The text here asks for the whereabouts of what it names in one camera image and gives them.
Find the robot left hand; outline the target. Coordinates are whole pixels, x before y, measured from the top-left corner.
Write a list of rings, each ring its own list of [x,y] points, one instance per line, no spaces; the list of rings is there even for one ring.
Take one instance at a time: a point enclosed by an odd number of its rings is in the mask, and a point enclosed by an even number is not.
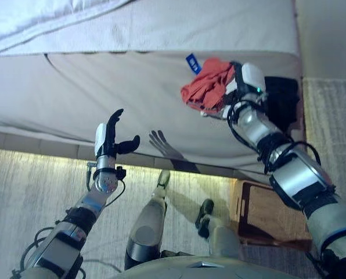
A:
[[[136,135],[132,140],[116,143],[116,124],[120,120],[123,109],[114,112],[107,123],[100,123],[96,129],[94,153],[96,158],[124,155],[136,151],[140,145],[140,136]]]

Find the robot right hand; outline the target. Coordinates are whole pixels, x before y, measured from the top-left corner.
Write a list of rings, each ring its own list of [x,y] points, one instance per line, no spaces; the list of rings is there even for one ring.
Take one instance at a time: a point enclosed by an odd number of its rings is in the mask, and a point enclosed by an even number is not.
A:
[[[225,119],[230,111],[233,101],[242,99],[247,94],[255,94],[258,99],[263,98],[266,91],[265,77],[260,68],[251,63],[241,64],[231,61],[235,73],[226,86],[225,95],[223,97],[224,107],[221,117]]]

